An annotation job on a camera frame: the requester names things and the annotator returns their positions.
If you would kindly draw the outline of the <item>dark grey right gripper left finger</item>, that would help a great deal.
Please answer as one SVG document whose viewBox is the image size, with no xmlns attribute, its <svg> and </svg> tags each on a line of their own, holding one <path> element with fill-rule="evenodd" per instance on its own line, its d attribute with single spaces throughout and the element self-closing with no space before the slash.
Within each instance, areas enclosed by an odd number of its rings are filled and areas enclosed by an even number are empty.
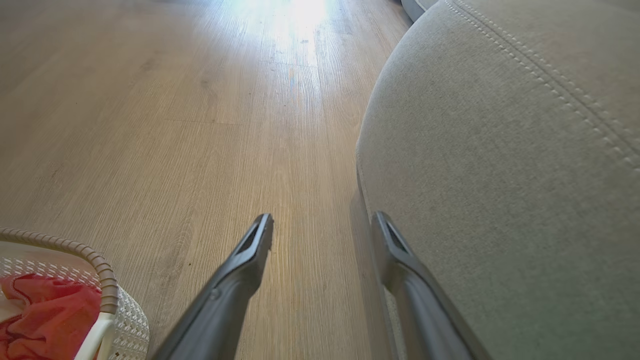
<svg viewBox="0 0 640 360">
<path fill-rule="evenodd" d="M 258 215 L 152 360 L 234 360 L 250 299 L 263 280 L 273 235 L 272 215 Z"/>
</svg>

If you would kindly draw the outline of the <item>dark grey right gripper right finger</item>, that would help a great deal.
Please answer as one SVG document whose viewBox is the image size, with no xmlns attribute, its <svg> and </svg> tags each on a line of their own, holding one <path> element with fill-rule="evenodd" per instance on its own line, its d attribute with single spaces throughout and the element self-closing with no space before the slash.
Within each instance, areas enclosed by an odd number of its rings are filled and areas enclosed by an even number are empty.
<svg viewBox="0 0 640 360">
<path fill-rule="evenodd" d="M 371 218 L 375 264 L 396 302 L 407 360 L 492 360 L 391 217 Z"/>
</svg>

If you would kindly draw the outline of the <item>white perforated plastic laundry basket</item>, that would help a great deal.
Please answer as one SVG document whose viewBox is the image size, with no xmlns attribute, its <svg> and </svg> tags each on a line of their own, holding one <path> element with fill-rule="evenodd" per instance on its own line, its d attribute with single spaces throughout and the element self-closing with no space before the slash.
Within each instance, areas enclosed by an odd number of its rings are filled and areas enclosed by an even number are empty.
<svg viewBox="0 0 640 360">
<path fill-rule="evenodd" d="M 55 235 L 0 227 L 0 277 L 24 274 L 73 281 L 101 291 L 99 315 L 74 360 L 146 360 L 147 317 L 98 251 Z"/>
</svg>

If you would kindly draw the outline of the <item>grey fabric sofa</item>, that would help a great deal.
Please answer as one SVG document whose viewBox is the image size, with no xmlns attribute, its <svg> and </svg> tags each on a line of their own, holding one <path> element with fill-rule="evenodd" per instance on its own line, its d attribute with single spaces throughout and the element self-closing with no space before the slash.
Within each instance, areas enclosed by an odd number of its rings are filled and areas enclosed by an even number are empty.
<svg viewBox="0 0 640 360">
<path fill-rule="evenodd" d="M 640 360 L 640 0 L 401 0 L 356 145 L 494 360 Z"/>
</svg>

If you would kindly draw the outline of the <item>red crumpled garment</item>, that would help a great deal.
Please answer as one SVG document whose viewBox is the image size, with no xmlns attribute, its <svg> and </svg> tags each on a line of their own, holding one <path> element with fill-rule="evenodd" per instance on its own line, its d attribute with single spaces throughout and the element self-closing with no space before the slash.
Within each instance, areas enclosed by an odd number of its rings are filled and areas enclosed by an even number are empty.
<svg viewBox="0 0 640 360">
<path fill-rule="evenodd" d="M 101 296 L 94 285 L 57 276 L 0 278 L 0 360 L 74 360 Z"/>
</svg>

